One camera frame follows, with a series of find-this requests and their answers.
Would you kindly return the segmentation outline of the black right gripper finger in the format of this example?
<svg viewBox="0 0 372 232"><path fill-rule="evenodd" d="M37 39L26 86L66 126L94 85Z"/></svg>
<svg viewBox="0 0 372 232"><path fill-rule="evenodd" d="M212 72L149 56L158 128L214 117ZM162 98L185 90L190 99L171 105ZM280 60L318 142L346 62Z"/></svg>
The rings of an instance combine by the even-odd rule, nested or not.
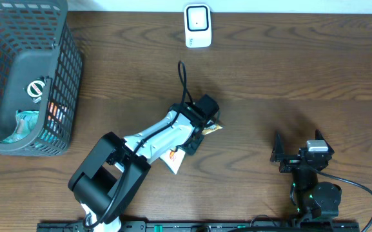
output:
<svg viewBox="0 0 372 232"><path fill-rule="evenodd" d="M283 155L284 154L284 145L279 132L275 133L275 140L272 149L272 155Z"/></svg>
<svg viewBox="0 0 372 232"><path fill-rule="evenodd" d="M331 150L331 146L326 142L320 130L315 130L314 150Z"/></svg>

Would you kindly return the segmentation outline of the yellow white snack bag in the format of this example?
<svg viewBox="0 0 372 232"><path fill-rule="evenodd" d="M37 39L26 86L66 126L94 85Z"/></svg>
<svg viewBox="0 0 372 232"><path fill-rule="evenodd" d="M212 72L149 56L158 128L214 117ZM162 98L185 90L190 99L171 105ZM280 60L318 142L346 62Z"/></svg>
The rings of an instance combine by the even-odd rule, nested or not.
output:
<svg viewBox="0 0 372 232"><path fill-rule="evenodd" d="M187 142L184 146L177 146L174 150L168 150L159 158L167 165L169 170L176 175L184 157L186 155L194 155L206 135L221 129L223 129L223 127L220 124L209 121L206 127L201 131L201 134L193 136L191 141Z"/></svg>

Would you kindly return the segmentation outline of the orange tissue pack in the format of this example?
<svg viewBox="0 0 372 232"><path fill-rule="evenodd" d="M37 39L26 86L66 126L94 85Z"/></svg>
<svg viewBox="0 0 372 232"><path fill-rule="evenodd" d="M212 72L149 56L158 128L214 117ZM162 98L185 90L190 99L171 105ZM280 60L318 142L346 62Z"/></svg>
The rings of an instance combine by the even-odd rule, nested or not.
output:
<svg viewBox="0 0 372 232"><path fill-rule="evenodd" d="M56 105L53 102L51 102L48 105L48 126L51 129L56 129L56 127L59 126L60 122L65 122L66 120L66 112L68 111L68 108L64 105Z"/></svg>

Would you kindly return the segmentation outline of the mint green snack pouch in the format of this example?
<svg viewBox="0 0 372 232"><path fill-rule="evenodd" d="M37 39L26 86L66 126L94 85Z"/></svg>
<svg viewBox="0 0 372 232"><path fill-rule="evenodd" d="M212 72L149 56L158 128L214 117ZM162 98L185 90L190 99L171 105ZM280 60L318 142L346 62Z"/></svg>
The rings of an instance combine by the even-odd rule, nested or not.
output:
<svg viewBox="0 0 372 232"><path fill-rule="evenodd" d="M18 142L28 136L37 124L39 111L16 111L15 120L17 126L14 132L1 141L3 144Z"/></svg>

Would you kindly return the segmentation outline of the green tissue pack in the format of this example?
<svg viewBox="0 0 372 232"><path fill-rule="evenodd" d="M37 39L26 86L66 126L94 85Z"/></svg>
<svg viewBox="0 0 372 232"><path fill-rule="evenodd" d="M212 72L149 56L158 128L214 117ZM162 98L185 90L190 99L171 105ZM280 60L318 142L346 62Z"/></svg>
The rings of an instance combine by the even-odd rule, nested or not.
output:
<svg viewBox="0 0 372 232"><path fill-rule="evenodd" d="M38 138L47 142L47 143L50 143L50 144L53 144L55 143L56 141L59 140L59 136L61 134L61 131L59 128L54 128L53 131L50 131L50 130L47 130L47 129L44 129L39 135L38 135Z"/></svg>

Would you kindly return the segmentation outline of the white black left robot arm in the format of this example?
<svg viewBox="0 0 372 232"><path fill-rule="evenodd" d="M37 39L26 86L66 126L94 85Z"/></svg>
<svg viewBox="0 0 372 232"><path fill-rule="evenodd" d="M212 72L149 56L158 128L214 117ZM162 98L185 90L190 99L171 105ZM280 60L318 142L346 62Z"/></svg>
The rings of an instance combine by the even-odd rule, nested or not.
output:
<svg viewBox="0 0 372 232"><path fill-rule="evenodd" d="M193 155L214 125L216 102L174 104L167 115L135 135L103 135L68 182L68 188L86 212L88 231L118 231L125 211L150 171L162 159L177 173L185 155Z"/></svg>

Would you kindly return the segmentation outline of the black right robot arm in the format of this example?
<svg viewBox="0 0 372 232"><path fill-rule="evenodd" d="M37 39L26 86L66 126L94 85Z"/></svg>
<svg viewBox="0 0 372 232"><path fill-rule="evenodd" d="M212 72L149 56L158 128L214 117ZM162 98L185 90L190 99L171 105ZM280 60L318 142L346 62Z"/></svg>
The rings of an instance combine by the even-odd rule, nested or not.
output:
<svg viewBox="0 0 372 232"><path fill-rule="evenodd" d="M318 221L330 222L338 216L342 194L340 186L320 182L317 177L318 172L328 166L333 154L333 148L318 130L315 131L315 139L308 140L294 155L285 153L283 141L276 134L270 161L278 162L279 171L291 173L293 177L289 195L298 211L297 216L291 220L294 226Z"/></svg>

